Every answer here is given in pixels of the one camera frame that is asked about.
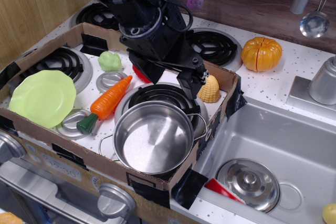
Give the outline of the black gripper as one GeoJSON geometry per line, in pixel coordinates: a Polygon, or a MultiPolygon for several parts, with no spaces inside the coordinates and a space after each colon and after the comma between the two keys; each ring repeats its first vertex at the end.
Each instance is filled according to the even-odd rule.
{"type": "Polygon", "coordinates": [[[128,47],[132,64],[153,84],[166,69],[174,70],[181,89],[194,100],[206,84],[208,70],[186,41],[192,13],[177,0],[161,4],[125,4],[119,15],[120,41],[128,47]]]}

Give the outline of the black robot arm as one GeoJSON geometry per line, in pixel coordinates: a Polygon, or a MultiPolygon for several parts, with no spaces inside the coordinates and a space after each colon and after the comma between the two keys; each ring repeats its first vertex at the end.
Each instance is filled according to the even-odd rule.
{"type": "Polygon", "coordinates": [[[130,61],[151,82],[157,83],[166,69],[177,72],[184,93],[193,99],[206,82],[207,70],[186,41],[192,22],[181,14],[178,0],[97,0],[116,18],[120,41],[130,61]]]}

